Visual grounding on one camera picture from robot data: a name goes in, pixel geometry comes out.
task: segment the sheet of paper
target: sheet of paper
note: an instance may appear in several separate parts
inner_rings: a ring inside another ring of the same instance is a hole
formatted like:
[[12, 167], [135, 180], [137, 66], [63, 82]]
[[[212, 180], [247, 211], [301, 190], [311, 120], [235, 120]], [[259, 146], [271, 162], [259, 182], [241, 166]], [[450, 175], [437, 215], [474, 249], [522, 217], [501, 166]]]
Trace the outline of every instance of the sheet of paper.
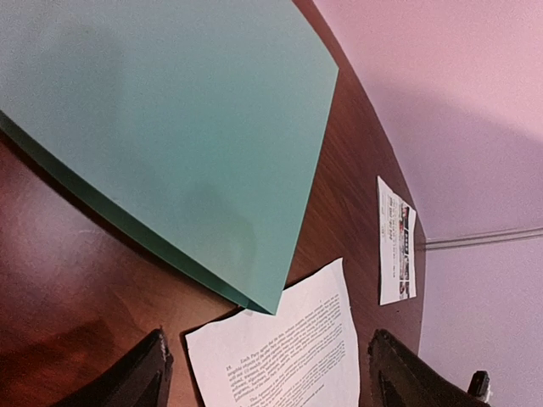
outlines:
[[342, 259], [285, 290], [277, 315], [245, 310], [187, 335], [207, 407], [355, 407], [358, 342]]
[[417, 212], [378, 177], [381, 299], [390, 304], [417, 296], [415, 220]]

